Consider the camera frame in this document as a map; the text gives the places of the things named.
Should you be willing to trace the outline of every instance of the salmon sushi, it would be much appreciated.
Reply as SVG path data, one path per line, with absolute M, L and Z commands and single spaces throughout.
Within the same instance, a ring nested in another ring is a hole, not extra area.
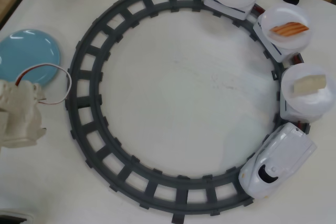
M 276 26 L 271 29 L 274 33 L 289 37 L 295 34 L 299 34 L 303 31 L 307 31 L 309 28 L 301 23 L 298 22 L 289 22 L 287 24 L 284 24 L 282 26 Z

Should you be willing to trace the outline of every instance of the light blue plate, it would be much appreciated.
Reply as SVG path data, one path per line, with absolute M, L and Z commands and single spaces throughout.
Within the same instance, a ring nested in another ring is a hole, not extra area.
M 17 31 L 0 42 L 0 79 L 15 81 L 26 68 L 40 63 L 59 65 L 60 52 L 55 40 L 38 30 Z M 23 80 L 46 85 L 57 68 L 43 66 L 27 73 Z

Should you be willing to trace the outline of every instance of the white wire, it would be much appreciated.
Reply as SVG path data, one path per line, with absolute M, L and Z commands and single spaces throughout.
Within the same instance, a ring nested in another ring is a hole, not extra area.
M 65 96 L 62 98 L 62 100 L 60 100 L 60 101 L 58 101 L 58 102 L 41 102 L 41 101 L 39 101 L 39 103 L 43 103 L 43 104 L 58 104 L 58 103 L 61 103 L 62 101 L 64 101 L 64 100 L 67 98 L 67 96 L 68 96 L 68 94 L 69 94 L 69 92 L 70 92 L 70 89 L 71 89 L 71 86 L 72 86 L 72 79 L 71 79 L 71 75 L 70 75 L 64 68 L 62 68 L 62 67 L 60 67 L 60 66 L 58 66 L 58 65 L 55 65 L 55 64 L 52 64 L 52 63 L 41 63 L 41 64 L 37 64 L 37 65 L 31 66 L 31 67 L 25 69 L 24 71 L 22 71 L 22 72 L 19 74 L 19 76 L 18 76 L 17 79 L 16 79 L 16 83 L 17 83 L 17 81 L 20 81 L 20 79 L 21 79 L 26 73 L 30 72 L 31 70 L 33 70 L 33 69 L 35 69 L 35 68 L 39 68 L 39 67 L 42 67 L 42 66 L 52 66 L 52 67 L 58 68 L 58 69 L 62 70 L 63 72 L 65 72 L 65 73 L 68 75 L 68 77 L 69 77 L 69 88 L 68 88 L 68 90 L 67 90 Z

